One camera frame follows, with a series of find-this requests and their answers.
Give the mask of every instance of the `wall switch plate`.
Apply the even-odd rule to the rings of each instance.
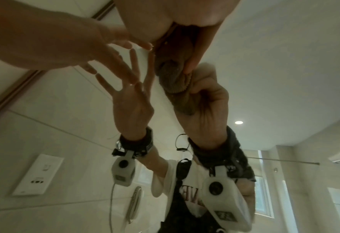
[[[29,168],[13,196],[44,194],[64,158],[40,154]]]

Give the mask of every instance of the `black apron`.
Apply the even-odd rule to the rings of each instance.
[[[216,233],[216,230],[221,227],[211,213],[207,211],[202,217],[196,218],[189,212],[185,200],[179,192],[192,164],[190,160],[185,160],[187,161],[180,161],[177,165],[177,183],[173,200],[165,221],[161,222],[161,228],[158,233]]]

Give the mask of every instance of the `cable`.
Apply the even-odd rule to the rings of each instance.
[[[177,136],[177,139],[175,139],[175,147],[176,147],[176,149],[177,149],[177,151],[189,151],[188,150],[188,148],[189,148],[189,143],[188,143],[188,146],[186,147],[186,148],[178,148],[177,147],[177,141],[178,141],[178,138],[180,137],[180,136],[182,136],[182,135],[186,135],[186,134],[179,134],[178,136]]]
[[[112,231],[112,221],[111,221],[111,215],[112,215],[112,197],[114,195],[114,188],[115,188],[115,183],[112,186],[111,190],[111,197],[110,197],[110,213],[109,213],[109,225],[110,225],[110,232],[113,233]]]

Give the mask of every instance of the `white ceiling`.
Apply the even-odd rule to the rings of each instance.
[[[23,0],[86,17],[107,1]],[[104,22],[121,24],[117,11]],[[243,0],[203,60],[229,91],[229,125],[244,149],[294,145],[340,119],[340,0]],[[23,72],[0,63],[0,92]],[[181,128],[158,83],[153,92],[151,126],[172,148]]]

